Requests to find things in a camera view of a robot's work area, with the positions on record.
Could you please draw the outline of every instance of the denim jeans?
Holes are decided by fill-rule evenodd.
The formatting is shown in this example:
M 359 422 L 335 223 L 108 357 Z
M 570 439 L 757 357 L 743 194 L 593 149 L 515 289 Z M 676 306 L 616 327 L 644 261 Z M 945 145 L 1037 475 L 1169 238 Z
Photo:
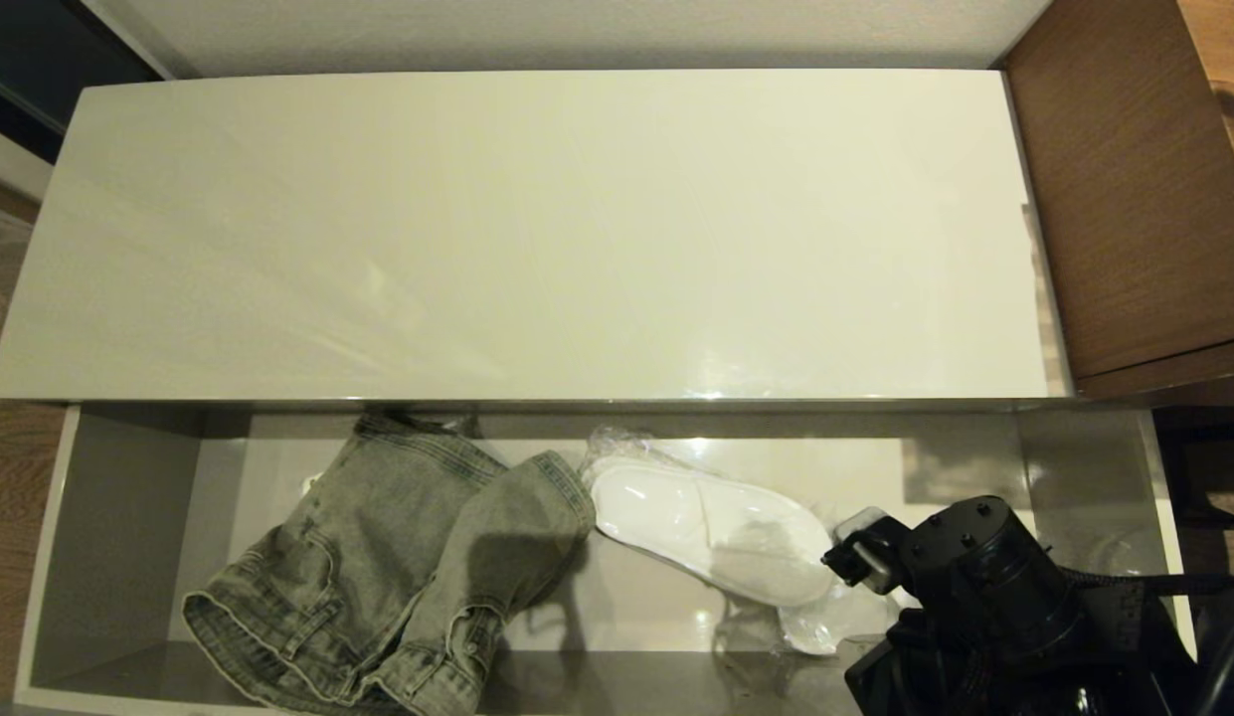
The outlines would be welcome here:
M 268 706 L 465 716 L 503 626 L 594 523 L 555 453 L 507 470 L 439 427 L 365 416 L 289 520 L 184 597 L 184 621 Z

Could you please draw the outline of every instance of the glossy white cabinet top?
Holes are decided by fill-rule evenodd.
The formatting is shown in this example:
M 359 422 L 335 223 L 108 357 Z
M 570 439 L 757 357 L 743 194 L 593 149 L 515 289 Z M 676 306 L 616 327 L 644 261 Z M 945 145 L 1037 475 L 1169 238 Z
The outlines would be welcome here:
M 998 73 L 90 89 L 0 398 L 1061 394 L 1025 205 Z

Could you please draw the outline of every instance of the open drawer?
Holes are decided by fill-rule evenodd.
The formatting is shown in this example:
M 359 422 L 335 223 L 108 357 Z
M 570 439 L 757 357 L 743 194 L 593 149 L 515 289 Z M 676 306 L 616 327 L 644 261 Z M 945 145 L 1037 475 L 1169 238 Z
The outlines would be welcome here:
M 579 463 L 594 427 L 643 427 L 839 518 L 876 504 L 916 525 L 944 504 L 998 494 L 1061 565 L 1180 570 L 1148 412 L 648 410 L 533 406 L 476 422 L 481 444 L 507 463 L 547 448 Z M 204 404 L 70 409 L 15 711 L 262 712 L 191 643 L 176 602 L 284 520 L 354 418 Z M 1190 612 L 1176 607 L 1185 602 L 1175 612 L 1192 643 Z M 843 669 L 866 648 L 780 652 L 770 607 L 601 535 L 506 641 L 485 714 L 851 714 Z

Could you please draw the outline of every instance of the wooden floor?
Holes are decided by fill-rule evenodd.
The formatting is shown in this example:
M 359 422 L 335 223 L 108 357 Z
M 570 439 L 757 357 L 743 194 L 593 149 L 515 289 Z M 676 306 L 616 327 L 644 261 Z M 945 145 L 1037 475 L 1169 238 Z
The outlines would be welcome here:
M 4 205 L 11 212 L 26 207 Z M 0 330 L 28 243 L 28 222 L 0 212 Z M 0 402 L 0 701 L 11 697 L 33 553 L 63 411 Z

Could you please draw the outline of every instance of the wooden cabinet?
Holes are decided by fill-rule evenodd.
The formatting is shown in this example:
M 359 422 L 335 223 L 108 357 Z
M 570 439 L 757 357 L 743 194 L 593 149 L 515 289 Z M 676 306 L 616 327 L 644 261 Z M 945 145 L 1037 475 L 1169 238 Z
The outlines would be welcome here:
M 1056 0 L 1006 59 L 1088 398 L 1234 402 L 1234 0 L 1186 5 Z

